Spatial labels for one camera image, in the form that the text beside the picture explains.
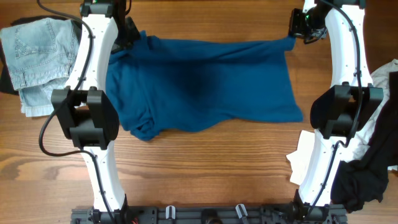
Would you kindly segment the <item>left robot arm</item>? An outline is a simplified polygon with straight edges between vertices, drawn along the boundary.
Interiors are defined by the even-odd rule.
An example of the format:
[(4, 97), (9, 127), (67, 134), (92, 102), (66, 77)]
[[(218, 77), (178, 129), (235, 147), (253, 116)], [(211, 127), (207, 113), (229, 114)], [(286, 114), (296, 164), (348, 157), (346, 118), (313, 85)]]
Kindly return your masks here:
[(127, 204), (114, 156), (119, 117), (105, 93), (111, 54), (130, 47), (139, 32), (128, 17), (129, 1), (83, 1), (80, 46), (64, 88), (52, 92), (51, 102), (75, 153), (88, 169), (94, 202), (88, 210), (73, 210), (72, 223), (137, 223)]

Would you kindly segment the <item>folded light blue jeans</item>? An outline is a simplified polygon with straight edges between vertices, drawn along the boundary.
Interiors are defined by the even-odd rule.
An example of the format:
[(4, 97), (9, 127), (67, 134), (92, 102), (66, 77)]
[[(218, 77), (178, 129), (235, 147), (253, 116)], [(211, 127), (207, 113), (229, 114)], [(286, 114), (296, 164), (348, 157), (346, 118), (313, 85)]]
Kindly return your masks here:
[(44, 18), (1, 29), (1, 43), (21, 112), (47, 116), (54, 89), (62, 89), (75, 64), (81, 28), (71, 20)]

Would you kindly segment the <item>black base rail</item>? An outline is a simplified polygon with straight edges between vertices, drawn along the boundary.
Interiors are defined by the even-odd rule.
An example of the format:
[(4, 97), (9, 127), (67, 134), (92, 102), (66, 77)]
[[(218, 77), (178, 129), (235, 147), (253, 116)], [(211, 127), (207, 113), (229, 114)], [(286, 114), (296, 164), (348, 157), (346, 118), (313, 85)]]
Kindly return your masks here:
[(290, 204), (247, 207), (243, 204), (234, 207), (129, 207), (113, 212), (97, 209), (72, 210), (71, 223), (129, 223), (129, 224), (283, 224), (283, 223), (322, 223), (348, 224), (346, 210), (342, 205), (324, 207), (299, 207)]

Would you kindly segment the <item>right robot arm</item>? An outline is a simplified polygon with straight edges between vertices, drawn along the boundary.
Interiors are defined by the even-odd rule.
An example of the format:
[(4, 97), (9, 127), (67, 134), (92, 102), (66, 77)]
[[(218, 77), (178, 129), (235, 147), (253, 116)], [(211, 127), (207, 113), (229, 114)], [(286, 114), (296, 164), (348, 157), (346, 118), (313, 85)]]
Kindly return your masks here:
[(303, 183), (290, 204), (291, 223), (325, 222), (331, 216), (330, 194), (341, 159), (383, 99), (373, 85), (363, 39), (365, 1), (305, 0), (292, 11), (289, 35), (314, 43), (328, 36), (331, 87), (313, 102), (310, 123), (315, 142)]

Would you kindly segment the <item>white t-shirt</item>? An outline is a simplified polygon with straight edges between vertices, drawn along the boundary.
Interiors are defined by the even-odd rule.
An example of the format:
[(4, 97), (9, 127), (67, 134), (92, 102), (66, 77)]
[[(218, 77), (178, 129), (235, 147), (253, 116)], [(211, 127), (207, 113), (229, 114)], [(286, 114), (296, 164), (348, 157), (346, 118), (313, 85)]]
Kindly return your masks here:
[[(390, 98), (389, 74), (396, 71), (397, 60), (394, 59), (393, 61), (381, 66), (371, 74), (374, 85), (383, 89), (384, 98), (363, 129), (355, 134), (355, 137), (351, 140), (348, 148), (343, 150), (341, 160), (345, 162), (359, 160), (368, 150), (368, 143), (375, 132), (376, 121), (379, 117), (379, 113)], [(290, 161), (292, 168), (290, 181), (294, 184), (300, 185), (304, 180), (308, 165), (310, 163), (314, 141), (315, 134), (303, 130), (300, 133), (297, 150), (287, 155), (287, 159)]]

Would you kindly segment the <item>blue polo shirt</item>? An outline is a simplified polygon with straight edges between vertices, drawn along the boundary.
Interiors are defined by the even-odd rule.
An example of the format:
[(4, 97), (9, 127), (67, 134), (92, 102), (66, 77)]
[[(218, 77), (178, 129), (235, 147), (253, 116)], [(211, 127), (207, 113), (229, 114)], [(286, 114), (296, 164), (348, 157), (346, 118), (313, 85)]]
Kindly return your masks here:
[(142, 141), (235, 118), (301, 122), (285, 59), (294, 44), (291, 37), (214, 43), (142, 32), (110, 57), (106, 94), (123, 129)]

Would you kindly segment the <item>black garment at right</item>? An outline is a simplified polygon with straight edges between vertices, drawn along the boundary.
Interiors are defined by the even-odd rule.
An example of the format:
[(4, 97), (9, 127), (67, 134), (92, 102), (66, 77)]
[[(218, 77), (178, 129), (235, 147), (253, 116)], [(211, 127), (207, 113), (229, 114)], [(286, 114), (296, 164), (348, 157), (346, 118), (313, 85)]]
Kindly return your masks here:
[(376, 121), (369, 149), (362, 159), (341, 161), (331, 188), (331, 201), (348, 212), (361, 210), (366, 202), (383, 200), (389, 179), (388, 167), (397, 165), (397, 72), (389, 74), (390, 98)]

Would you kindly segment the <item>folded black garment under jeans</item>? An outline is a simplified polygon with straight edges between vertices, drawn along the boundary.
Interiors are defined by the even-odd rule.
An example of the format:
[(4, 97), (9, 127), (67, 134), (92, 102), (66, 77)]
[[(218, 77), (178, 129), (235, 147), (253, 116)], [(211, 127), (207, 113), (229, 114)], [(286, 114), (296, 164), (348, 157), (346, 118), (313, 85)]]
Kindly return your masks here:
[[(34, 16), (34, 17), (23, 17), (17, 19), (10, 23), (11, 26), (18, 26), (23, 24), (28, 24), (30, 22), (39, 21), (41, 19), (55, 19), (60, 21), (65, 21), (67, 18), (61, 16)], [(75, 33), (78, 37), (81, 37), (81, 29), (82, 25), (77, 23), (76, 21), (72, 21), (72, 24), (75, 26)], [(2, 72), (1, 72), (1, 93), (10, 94), (10, 95), (18, 95), (18, 91), (15, 91), (12, 86), (11, 78), (9, 75), (9, 71), (6, 65), (6, 58), (4, 56), (4, 51), (1, 47), (1, 62), (2, 62)]]

